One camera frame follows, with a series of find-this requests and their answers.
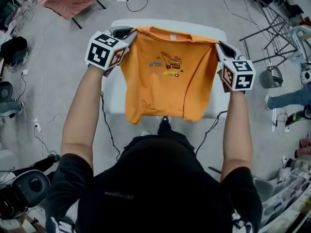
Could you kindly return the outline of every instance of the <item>shirt sleeve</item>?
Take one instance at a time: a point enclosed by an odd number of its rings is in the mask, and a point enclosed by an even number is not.
[[[241,220],[252,225],[253,233],[259,231],[262,204],[254,186],[249,168],[239,167],[229,173],[221,186],[230,193],[231,201]]]
[[[56,221],[64,217],[92,181],[93,170],[83,158],[76,154],[61,157],[45,200],[47,229],[52,224],[51,217]]]

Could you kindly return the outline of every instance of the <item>power outlet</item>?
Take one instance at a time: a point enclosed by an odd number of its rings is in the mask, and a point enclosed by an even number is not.
[[[117,0],[117,2],[126,2],[126,1],[130,2],[131,0]]]
[[[39,124],[39,119],[37,117],[34,119],[34,124],[38,130],[38,133],[40,133],[42,131],[42,129],[41,129],[41,126]]]
[[[21,74],[22,74],[22,75],[27,75],[27,74],[28,74],[28,72],[29,72],[29,70],[28,70],[28,69],[24,69],[24,70],[21,72]]]

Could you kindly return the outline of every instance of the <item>printed graphic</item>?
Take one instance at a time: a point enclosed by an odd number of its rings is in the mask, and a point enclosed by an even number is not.
[[[148,66],[150,66],[150,67],[153,67],[153,66],[161,67],[162,63],[159,61],[152,61],[151,63],[148,64]]]
[[[164,74],[164,75],[168,74],[168,75],[170,75],[170,76],[179,77],[178,71],[176,71],[176,70],[173,70],[173,71],[165,71],[163,74]]]
[[[126,48],[122,48],[122,49],[119,49],[119,50],[117,50],[117,51],[115,51],[113,53],[113,56],[112,56],[112,59],[111,59],[109,67],[114,66],[114,65],[116,65],[116,64],[121,62],[122,57],[123,57],[123,55],[125,53],[125,49]]]
[[[247,61],[232,61],[232,63],[238,72],[252,70]]]
[[[236,89],[248,89],[251,87],[253,74],[238,75]]]
[[[181,68],[181,64],[182,64],[182,60],[180,57],[178,56],[170,56],[168,55],[166,52],[161,52],[162,57],[165,61],[165,66],[166,69],[180,69]]]
[[[110,53],[110,50],[105,49],[101,46],[97,46],[94,43],[92,43],[87,59],[89,61],[95,62],[99,64],[100,66],[104,67],[106,65],[109,53]]]
[[[117,39],[111,38],[106,34],[101,34],[100,36],[95,38],[95,40],[104,43],[109,47],[114,47],[119,42]]]
[[[223,68],[223,79],[227,82],[227,84],[232,87],[233,83],[233,72],[224,65]]]

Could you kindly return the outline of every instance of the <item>orange t-shirt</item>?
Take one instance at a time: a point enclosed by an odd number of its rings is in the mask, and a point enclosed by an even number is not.
[[[133,124],[142,115],[198,121],[209,101],[218,41],[157,27],[134,30],[137,37],[121,64],[127,119]]]

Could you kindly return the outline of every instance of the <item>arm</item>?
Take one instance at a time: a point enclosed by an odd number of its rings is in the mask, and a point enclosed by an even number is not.
[[[252,167],[252,140],[248,119],[245,95],[239,91],[231,91],[230,102],[225,121],[224,163],[222,177],[234,169],[245,166]]]
[[[70,106],[63,130],[62,155],[73,153],[93,168],[93,140],[99,116],[104,71],[90,65]]]

